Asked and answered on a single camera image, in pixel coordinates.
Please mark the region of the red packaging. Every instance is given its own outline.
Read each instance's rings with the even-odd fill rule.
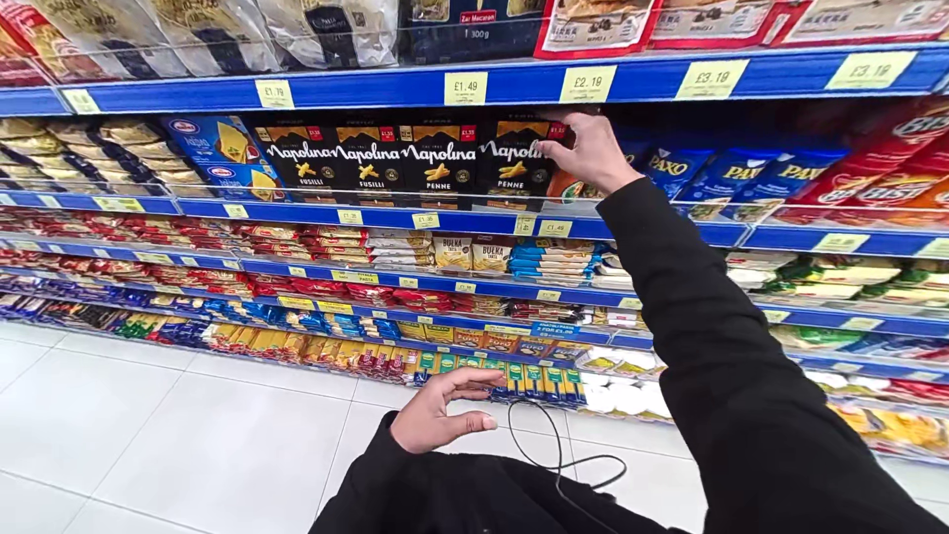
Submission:
[[[534,57],[580,59],[638,52],[649,42],[662,0],[597,4],[547,0]]]

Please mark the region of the black sleeve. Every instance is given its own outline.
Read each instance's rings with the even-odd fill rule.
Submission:
[[[397,411],[379,422],[369,447],[349,466],[336,496],[324,506],[309,534],[371,533],[381,531],[382,512],[389,487],[399,471],[415,455],[400,447],[389,432]]]
[[[662,393],[698,463],[706,532],[949,531],[826,407],[725,275],[722,254],[649,179],[597,209],[669,366]]]

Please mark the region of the finger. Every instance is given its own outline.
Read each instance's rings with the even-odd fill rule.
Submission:
[[[478,410],[466,411],[451,417],[441,417],[439,421],[448,434],[449,443],[465,434],[497,428],[497,420]]]

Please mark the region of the blue paxo packet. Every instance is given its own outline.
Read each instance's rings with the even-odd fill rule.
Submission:
[[[780,155],[779,150],[728,148],[715,155],[699,171],[696,179],[683,188],[676,200],[708,202],[688,208],[692,219],[707,220],[718,212],[745,184],[756,179]]]
[[[642,172],[667,199],[674,198],[715,152],[712,148],[660,142],[642,165]]]
[[[729,206],[722,215],[739,221],[758,220],[768,209],[797,194],[849,150],[828,143],[825,147],[798,146],[782,152],[754,181],[742,185],[732,202],[753,202],[757,206]]]

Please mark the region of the blue pasta box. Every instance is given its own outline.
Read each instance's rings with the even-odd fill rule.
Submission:
[[[236,115],[162,117],[161,124],[195,163],[267,163]]]
[[[216,164],[201,165],[201,170],[215,188],[217,196],[227,200],[262,200],[283,202],[287,194],[279,188],[284,185],[270,165]]]

